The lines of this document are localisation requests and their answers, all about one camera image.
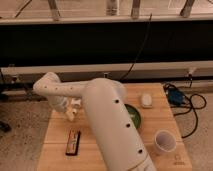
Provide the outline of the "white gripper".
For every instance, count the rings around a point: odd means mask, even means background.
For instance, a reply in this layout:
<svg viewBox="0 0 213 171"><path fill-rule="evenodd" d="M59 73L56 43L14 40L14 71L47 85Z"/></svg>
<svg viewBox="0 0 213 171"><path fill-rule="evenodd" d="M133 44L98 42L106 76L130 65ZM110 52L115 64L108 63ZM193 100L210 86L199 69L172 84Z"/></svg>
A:
<svg viewBox="0 0 213 171"><path fill-rule="evenodd" d="M73 110L67 110L68 98L63 96L52 96L49 98L50 106L57 112L65 113L69 121L73 121L75 114Z"/></svg>

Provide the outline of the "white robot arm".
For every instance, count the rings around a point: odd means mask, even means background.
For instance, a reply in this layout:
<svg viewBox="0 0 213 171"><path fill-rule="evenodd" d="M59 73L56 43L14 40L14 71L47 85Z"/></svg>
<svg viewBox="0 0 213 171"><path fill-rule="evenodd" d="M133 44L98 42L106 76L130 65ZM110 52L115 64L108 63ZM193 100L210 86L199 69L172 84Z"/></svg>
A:
<svg viewBox="0 0 213 171"><path fill-rule="evenodd" d="M62 83L49 72L34 83L33 90L60 112L66 111L67 97L82 99L108 171L157 171L124 105L126 91L120 82L96 78Z"/></svg>

